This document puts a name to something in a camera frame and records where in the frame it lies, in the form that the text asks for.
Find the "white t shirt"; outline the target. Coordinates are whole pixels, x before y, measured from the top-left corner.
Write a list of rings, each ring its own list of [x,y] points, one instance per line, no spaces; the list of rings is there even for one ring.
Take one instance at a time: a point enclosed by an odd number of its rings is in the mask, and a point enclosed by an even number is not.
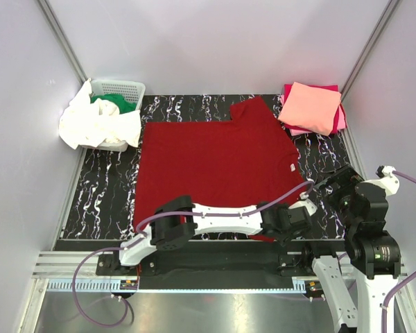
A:
[[[92,79],[86,80],[60,117],[58,134],[71,148],[96,148],[107,137],[104,121],[113,114],[101,114],[98,102],[91,103]]]

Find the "dark red t shirt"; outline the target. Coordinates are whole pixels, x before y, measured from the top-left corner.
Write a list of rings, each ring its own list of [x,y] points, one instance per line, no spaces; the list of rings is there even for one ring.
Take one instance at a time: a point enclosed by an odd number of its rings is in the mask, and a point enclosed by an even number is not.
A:
[[[212,207],[245,207],[308,190],[299,153],[260,96],[231,105],[229,121],[146,124],[133,225],[180,196]]]

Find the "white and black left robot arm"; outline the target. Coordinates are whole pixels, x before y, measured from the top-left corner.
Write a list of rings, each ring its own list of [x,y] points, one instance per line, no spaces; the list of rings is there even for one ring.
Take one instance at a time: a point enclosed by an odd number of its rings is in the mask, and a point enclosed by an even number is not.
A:
[[[156,251],[183,247],[196,235],[239,233],[274,239],[284,245],[311,229],[316,205],[302,195],[292,205],[263,203],[247,207],[210,207],[183,196],[159,208],[139,224],[137,235],[121,244],[122,266],[136,266]]]

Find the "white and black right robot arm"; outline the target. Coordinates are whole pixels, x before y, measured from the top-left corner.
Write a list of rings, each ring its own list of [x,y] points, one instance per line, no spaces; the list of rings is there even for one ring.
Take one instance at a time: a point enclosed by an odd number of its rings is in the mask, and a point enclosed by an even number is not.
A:
[[[397,193],[392,166],[380,166],[374,180],[364,180],[346,165],[328,173],[316,188],[335,185],[327,196],[345,222],[344,247],[353,267],[357,299],[353,300],[338,255],[324,246],[308,246],[311,268],[329,306],[335,332],[393,332],[395,293],[401,274],[401,252],[385,229],[387,198]]]

